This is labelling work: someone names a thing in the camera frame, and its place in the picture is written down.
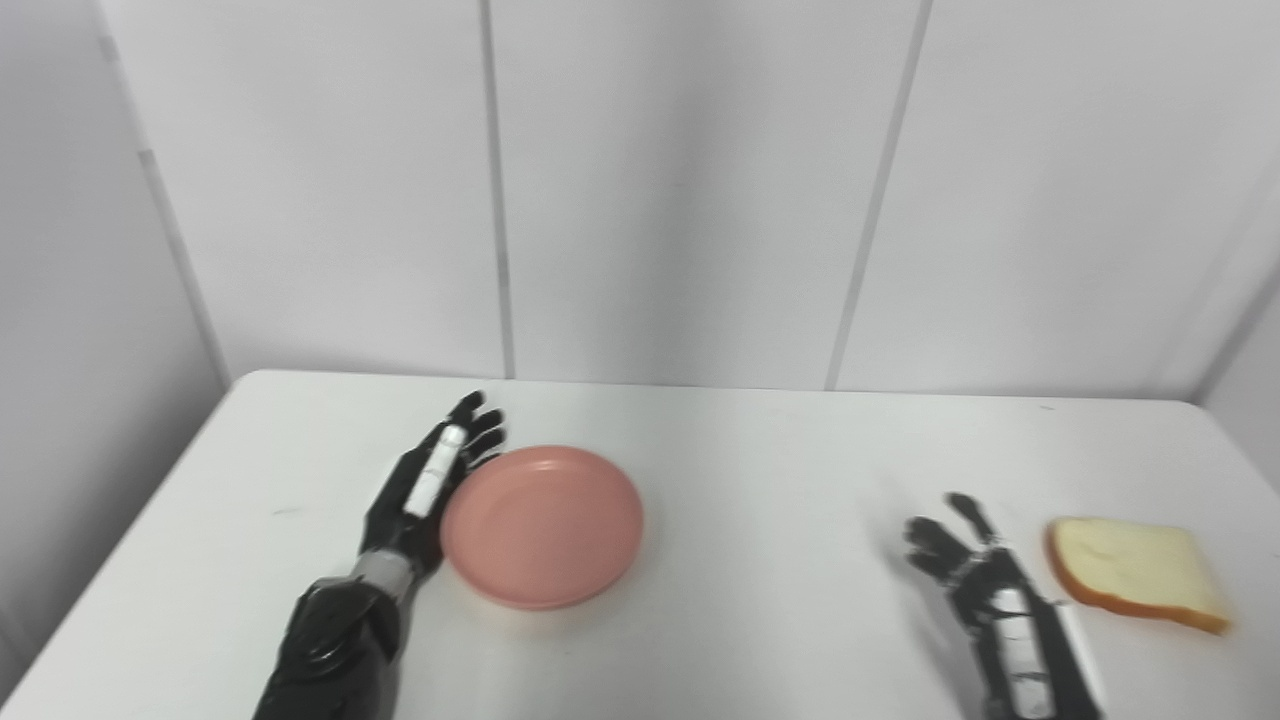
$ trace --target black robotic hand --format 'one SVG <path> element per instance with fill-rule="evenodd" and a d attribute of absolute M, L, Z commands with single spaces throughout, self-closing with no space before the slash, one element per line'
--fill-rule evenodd
<path fill-rule="evenodd" d="M 972 497 L 951 493 L 947 503 L 973 525 L 983 547 L 970 551 L 940 523 L 913 518 L 906 559 L 946 589 L 969 633 L 987 683 L 987 717 L 1102 717 L 1059 606 L 1036 592 Z"/>
<path fill-rule="evenodd" d="M 444 560 L 444 510 L 506 439 L 502 411 L 477 414 L 481 405 L 481 393 L 466 396 L 401 456 L 365 515 L 355 569 L 346 578 L 316 580 L 298 598 L 255 720 L 387 716 L 408 598 Z"/>
<path fill-rule="evenodd" d="M 497 457 L 493 451 L 507 439 L 502 429 L 502 410 L 476 415 L 481 405 L 484 395 L 479 391 L 463 397 L 449 416 L 435 425 L 417 447 L 401 455 L 396 469 L 365 514 L 361 553 L 393 550 L 413 564 L 416 579 L 429 578 L 440 568 L 440 562 L 444 561 L 444 552 L 440 550 L 440 521 L 444 518 L 444 507 L 462 480 L 476 468 Z M 456 434 L 453 428 L 461 429 L 465 434 Z M 433 451 L 442 442 L 452 443 L 456 437 L 465 439 L 457 447 L 452 464 L 429 469 L 428 460 Z M 415 487 L 420 479 L 439 483 L 439 493 L 435 495 L 425 516 L 406 509 L 410 496 L 415 489 L 420 489 Z"/>

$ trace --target white sensor strip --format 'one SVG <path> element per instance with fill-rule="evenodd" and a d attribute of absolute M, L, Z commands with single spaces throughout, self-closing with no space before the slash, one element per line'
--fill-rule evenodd
<path fill-rule="evenodd" d="M 440 439 L 431 450 L 431 456 L 426 460 L 426 466 L 422 468 L 422 474 L 417 477 L 413 489 L 408 493 L 408 500 L 404 501 L 404 512 L 426 518 L 431 506 L 435 505 L 436 496 L 440 495 L 440 488 L 444 487 L 444 479 L 449 477 L 453 461 L 466 442 L 467 432 L 461 427 L 444 428 Z"/>
<path fill-rule="evenodd" d="M 1053 692 L 1050 689 L 1048 670 L 1044 667 L 1027 597 L 1015 588 L 1002 588 L 992 596 L 991 606 L 1001 612 L 1015 614 L 992 623 L 1000 662 L 1005 666 L 1005 682 L 1012 694 L 1014 712 L 1027 720 L 1052 717 L 1056 715 Z"/>

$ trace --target white table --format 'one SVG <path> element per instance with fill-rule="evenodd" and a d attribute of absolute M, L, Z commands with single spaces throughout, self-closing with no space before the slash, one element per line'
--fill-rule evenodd
<path fill-rule="evenodd" d="M 1280 497 L 1183 404 L 255 373 L 241 380 L 40 656 L 3 720 L 252 714 L 294 597 L 348 569 L 396 456 L 475 387 L 511 447 L 571 443 L 645 502 L 631 573 L 553 612 L 445 566 L 417 597 L 397 717 L 947 719 L 980 685 L 914 514 L 986 501 L 1042 591 L 1057 515 L 1193 530 L 1238 607 L 1217 638 L 1080 616 L 1111 717 L 1280 707 Z"/>

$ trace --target white wall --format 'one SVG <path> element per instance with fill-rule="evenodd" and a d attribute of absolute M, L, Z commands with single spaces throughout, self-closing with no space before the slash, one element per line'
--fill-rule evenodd
<path fill-rule="evenodd" d="M 1280 256 L 1272 0 L 104 1 L 233 374 L 1187 397 Z"/>
<path fill-rule="evenodd" d="M 1277 28 L 934 1 L 840 387 L 1187 396 L 1280 258 Z"/>
<path fill-rule="evenodd" d="M 91 4 L 0 3 L 0 698 L 221 392 Z"/>
<path fill-rule="evenodd" d="M 472 1 L 104 5 L 233 375 L 503 374 Z"/>
<path fill-rule="evenodd" d="M 1235 442 L 1280 491 L 1280 283 L 1272 283 L 1203 398 Z"/>

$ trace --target robotic arm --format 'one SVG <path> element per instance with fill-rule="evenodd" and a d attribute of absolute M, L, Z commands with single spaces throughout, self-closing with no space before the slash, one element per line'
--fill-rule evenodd
<path fill-rule="evenodd" d="M 1061 609 L 1038 592 L 978 502 L 951 493 L 947 503 L 973 525 L 983 547 L 974 552 L 940 523 L 906 524 L 906 560 L 945 589 L 969 633 L 987 683 L 989 720 L 1098 720 L 1097 693 Z"/>
<path fill-rule="evenodd" d="M 444 561 L 444 509 L 506 439 L 502 411 L 477 415 L 481 405 L 479 392 L 462 398 L 401 456 L 365 515 L 351 574 L 298 598 L 253 720 L 374 720 L 392 706 L 408 598 Z"/>

